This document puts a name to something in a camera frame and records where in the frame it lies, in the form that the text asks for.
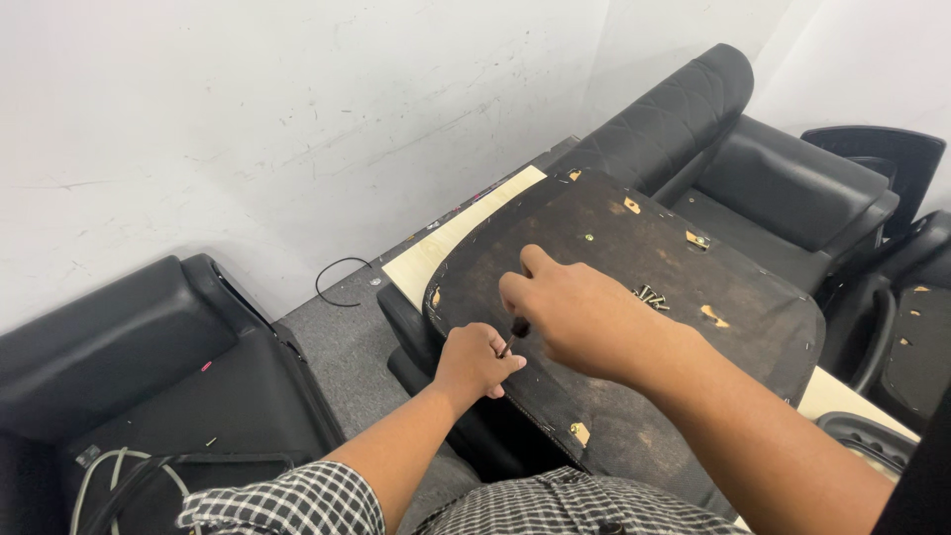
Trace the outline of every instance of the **black wire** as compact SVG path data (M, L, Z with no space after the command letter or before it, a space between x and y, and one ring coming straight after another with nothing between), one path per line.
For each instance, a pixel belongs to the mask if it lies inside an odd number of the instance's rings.
M320 271L320 273L317 274L317 280L314 281L314 288L317 290L317 294L320 296L320 298L321 298L322 300L326 301L327 303L330 303L330 304L333 305L334 307L359 307L360 303L354 303L353 305L345 305L345 304L343 304L343 303L334 303L333 301L331 301L331 300L327 299L326 297L324 297L322 293L320 293L320 276L321 276L327 269L330 269L330 268L332 268L333 266L336 266L337 264L339 264L340 262L343 262L344 260L358 260L358 261L363 262L364 264L366 264L367 267L369 267L370 269L373 269L373 266L370 266L370 263L367 262L367 261L365 261L365 260L363 260L362 258L357 258L356 256L348 256L348 257L346 257L346 258L341 258L341 259L339 259L337 262L334 262L333 264L331 264L330 266L325 267L324 269L322 269L322 270Z

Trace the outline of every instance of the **gray cable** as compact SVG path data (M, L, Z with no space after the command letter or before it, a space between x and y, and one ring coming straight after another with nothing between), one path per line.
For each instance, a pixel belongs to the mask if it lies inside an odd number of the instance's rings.
M119 466L122 464L122 460L126 455L131 455L132 457L138 457L139 459L148 459L151 455L143 453L141 451L132 451L131 449L124 447L122 449L113 449L112 451L107 451L103 453L89 466L86 470L86 476L83 477L83 484L79 486L79 494L76 495L76 506L72 509L72 520L69 522L69 535L76 535L79 532L79 514L83 510L83 501L86 498L86 490L89 487L89 480L92 479L92 472L96 469L102 461L105 459L119 455L119 459L116 460L116 466L112 470L112 483L109 486L109 489L115 488L116 484L119 482ZM168 474L168 477L172 478L172 481L175 482L175 485L182 492L182 497L185 497L189 494L188 488L184 485L184 481L179 475L172 469L171 466L165 465L162 466L162 469ZM119 526L116 524L116 521L112 521L112 535L119 535ZM202 529L200 526L195 525L195 535L202 535Z

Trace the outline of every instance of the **screwdriver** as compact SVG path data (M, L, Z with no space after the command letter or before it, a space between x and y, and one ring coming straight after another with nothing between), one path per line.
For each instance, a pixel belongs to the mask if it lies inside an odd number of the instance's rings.
M512 348L512 344L515 342L515 338L525 338L532 332L532 324L528 320L521 316L515 317L515 320L512 322L512 328L509 329L512 333L512 337L509 338L508 343L505 344L505 347L495 356L497 359L504 359L505 353Z

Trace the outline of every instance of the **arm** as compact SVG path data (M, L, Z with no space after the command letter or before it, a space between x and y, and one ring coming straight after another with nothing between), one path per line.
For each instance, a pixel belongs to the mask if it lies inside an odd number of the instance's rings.
M871 531L892 484L718 353L696 330L583 264L522 249L499 282L549 356L644 394L761 535ZM650 332L651 336L642 336Z
M449 332L436 378L416 397L373 424L324 461L353 468L373 488L388 534L396 533L426 467L463 412L480 397L499 398L499 384L525 366L525 358L496 354L505 341L485 324Z

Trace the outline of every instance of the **floor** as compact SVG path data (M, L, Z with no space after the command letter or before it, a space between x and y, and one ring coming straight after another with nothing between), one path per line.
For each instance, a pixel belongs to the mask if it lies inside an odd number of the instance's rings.
M568 138L462 206L498 187L528 165L544 168L577 144ZM453 210L438 219L452 219ZM337 303L360 303L359 307L335 307L315 297L281 318L278 323L291 329L301 343L301 352L310 363L324 396L334 409L347 438L352 438L405 403L409 396L386 368L386 359L398 345L393 331L377 306L377 290L390 281L381 269L433 229L423 229L412 239L396 245L378 258L366 259L350 276L321 292ZM445 444L430 466L407 512L400 533L411 530L434 508L479 485L475 473Z

